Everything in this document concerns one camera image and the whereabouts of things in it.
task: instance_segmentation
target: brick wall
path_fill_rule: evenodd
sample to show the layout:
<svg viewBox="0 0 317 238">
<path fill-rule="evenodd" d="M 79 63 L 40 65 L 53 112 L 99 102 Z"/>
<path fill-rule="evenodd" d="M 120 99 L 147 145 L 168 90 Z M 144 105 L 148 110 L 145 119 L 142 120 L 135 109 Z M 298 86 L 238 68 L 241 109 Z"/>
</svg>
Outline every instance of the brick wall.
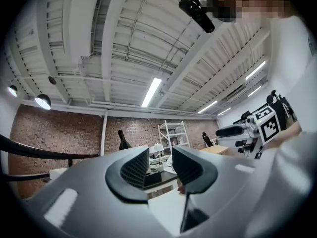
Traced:
<svg viewBox="0 0 317 238">
<path fill-rule="evenodd" d="M 168 120 L 176 123 L 180 120 Z M 106 127 L 105 153 L 119 150 L 118 130 L 123 130 L 132 147 L 153 146 L 159 143 L 158 125 L 162 119 L 137 119 L 108 117 Z M 191 147 L 205 148 L 202 132 L 211 138 L 218 129 L 215 121 L 184 121 Z M 40 108 L 21 105 L 14 119 L 10 138 L 14 141 L 39 149 L 76 154 L 99 154 L 103 117 L 45 111 Z M 9 173 L 12 175 L 47 173 L 49 169 L 67 167 L 67 161 L 43 160 L 9 154 Z M 31 196 L 45 183 L 38 179 L 18 182 L 21 197 Z"/>
<path fill-rule="evenodd" d="M 103 117 L 46 111 L 21 105 L 10 138 L 39 149 L 74 154 L 100 154 Z M 44 160 L 9 154 L 12 175 L 47 173 L 67 167 L 66 160 Z M 29 197 L 45 183 L 41 179 L 18 182 L 21 197 Z"/>
</svg>

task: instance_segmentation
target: white ceiling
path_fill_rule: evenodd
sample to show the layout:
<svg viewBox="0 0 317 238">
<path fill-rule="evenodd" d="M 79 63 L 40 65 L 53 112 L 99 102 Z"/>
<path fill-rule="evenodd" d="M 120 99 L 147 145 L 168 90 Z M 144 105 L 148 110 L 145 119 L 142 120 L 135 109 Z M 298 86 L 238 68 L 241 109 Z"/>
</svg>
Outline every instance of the white ceiling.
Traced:
<svg viewBox="0 0 317 238">
<path fill-rule="evenodd" d="M 267 81 L 269 65 L 245 77 L 269 60 L 270 29 L 263 19 L 214 19 L 207 34 L 179 1 L 30 0 L 1 52 L 6 80 L 16 79 L 26 99 L 42 92 L 56 107 L 215 118 Z M 142 109 L 154 77 L 160 91 Z"/>
</svg>

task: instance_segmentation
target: black railing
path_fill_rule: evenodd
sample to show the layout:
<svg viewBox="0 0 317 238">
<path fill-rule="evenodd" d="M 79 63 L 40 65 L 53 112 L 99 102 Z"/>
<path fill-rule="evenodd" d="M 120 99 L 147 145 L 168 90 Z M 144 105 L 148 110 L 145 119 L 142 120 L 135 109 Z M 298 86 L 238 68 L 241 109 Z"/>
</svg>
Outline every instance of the black railing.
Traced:
<svg viewBox="0 0 317 238">
<path fill-rule="evenodd" d="M 99 154 L 70 154 L 70 153 L 57 153 L 46 150 L 41 150 L 35 147 L 27 146 L 24 144 L 17 143 L 12 141 L 9 138 L 6 138 L 0 135 L 0 150 L 25 156 L 39 159 L 50 159 L 50 160 L 68 160 L 68 167 L 73 165 L 73 160 L 78 159 L 88 159 L 98 157 Z M 36 174 L 36 175 L 21 175 L 21 176 L 3 176 L 6 181 L 24 181 L 24 180 L 33 180 L 50 177 L 50 174 Z"/>
</svg>

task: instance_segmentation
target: black lamp shade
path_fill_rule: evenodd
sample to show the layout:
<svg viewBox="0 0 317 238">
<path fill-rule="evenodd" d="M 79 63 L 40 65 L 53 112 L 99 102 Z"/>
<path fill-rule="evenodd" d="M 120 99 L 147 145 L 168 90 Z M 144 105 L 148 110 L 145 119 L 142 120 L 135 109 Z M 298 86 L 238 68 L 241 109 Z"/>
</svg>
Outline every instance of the black lamp shade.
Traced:
<svg viewBox="0 0 317 238">
<path fill-rule="evenodd" d="M 11 85 L 8 87 L 9 92 L 14 96 L 17 97 L 18 96 L 18 89 L 16 88 L 15 85 Z"/>
<path fill-rule="evenodd" d="M 51 100 L 49 96 L 46 94 L 40 94 L 35 98 L 37 104 L 40 105 L 43 109 L 50 110 L 51 109 Z"/>
</svg>

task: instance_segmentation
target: person's arm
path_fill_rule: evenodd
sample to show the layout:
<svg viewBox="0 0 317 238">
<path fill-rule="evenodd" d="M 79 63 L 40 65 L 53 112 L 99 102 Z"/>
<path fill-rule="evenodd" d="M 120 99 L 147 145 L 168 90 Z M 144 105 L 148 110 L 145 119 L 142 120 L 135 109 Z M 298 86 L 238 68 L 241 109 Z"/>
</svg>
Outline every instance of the person's arm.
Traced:
<svg viewBox="0 0 317 238">
<path fill-rule="evenodd" d="M 271 142 L 266 145 L 266 148 L 277 148 L 285 140 L 288 140 L 292 137 L 299 135 L 302 132 L 302 128 L 299 125 L 299 122 L 296 121 L 288 129 L 281 131 Z"/>
</svg>

